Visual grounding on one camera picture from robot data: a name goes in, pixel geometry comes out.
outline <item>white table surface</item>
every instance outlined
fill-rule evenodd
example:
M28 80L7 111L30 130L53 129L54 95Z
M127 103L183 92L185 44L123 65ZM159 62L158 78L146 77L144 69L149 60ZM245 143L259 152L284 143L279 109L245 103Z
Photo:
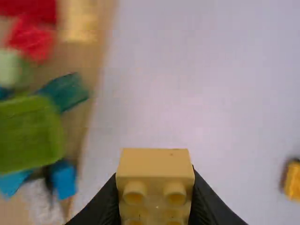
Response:
M297 224L279 191L300 156L300 1L120 0L75 213L123 147L188 148L251 225Z

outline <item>yellow toy block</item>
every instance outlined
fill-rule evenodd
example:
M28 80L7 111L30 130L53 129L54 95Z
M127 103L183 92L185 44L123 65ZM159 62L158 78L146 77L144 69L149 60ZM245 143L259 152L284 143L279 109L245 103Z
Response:
M116 173L123 225L187 225L195 175L187 149L124 149Z
M284 191L290 200L300 202L300 162L288 165Z
M60 0L60 38L64 42L91 43L97 35L97 1Z

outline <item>green toy block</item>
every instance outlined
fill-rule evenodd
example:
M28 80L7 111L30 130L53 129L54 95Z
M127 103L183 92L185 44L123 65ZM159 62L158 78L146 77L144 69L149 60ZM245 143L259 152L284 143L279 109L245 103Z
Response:
M0 68L1 87L24 87L31 81L32 66L17 50L0 50Z
M0 175L55 163L64 155L57 109L42 96L0 102Z

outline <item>blurry toy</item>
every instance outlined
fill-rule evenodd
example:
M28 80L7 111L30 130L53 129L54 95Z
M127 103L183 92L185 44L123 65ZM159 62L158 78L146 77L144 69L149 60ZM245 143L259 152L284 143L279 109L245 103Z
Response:
M76 170L72 164L66 160L60 160L50 166L51 181L54 190L57 191L58 199L64 200L75 195Z
M78 73L50 81L37 94L49 97L61 113L89 98L89 91L84 87Z
M294 160L287 166L284 192L290 200L300 202L300 161Z
M64 154L63 131L46 97L0 102L0 174L48 165Z
M32 68L17 50L0 50L0 86L3 88L24 87L29 84Z
M0 192L4 198L11 198L22 185L24 180L32 174L32 170L0 175Z
M21 16L5 46L17 49L23 56L40 63L49 58L53 48L53 31L34 22L28 16Z
M56 0L0 0L0 15L30 15L35 22L56 23Z
M9 89L0 87L0 101L8 98L10 94L11 91Z
M97 39L97 1L60 1L60 38L65 42L91 43Z
M124 149L116 173L122 224L187 224L194 181L187 149Z

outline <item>red toy block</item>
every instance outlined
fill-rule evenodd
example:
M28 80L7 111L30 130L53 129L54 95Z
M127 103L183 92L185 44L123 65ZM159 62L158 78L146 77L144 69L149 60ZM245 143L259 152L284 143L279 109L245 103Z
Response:
M28 14L36 22L56 23L56 0L0 0L0 15Z
M25 57L35 62L42 62L49 57L53 47L53 32L29 17L22 16L13 26L5 46L21 51Z

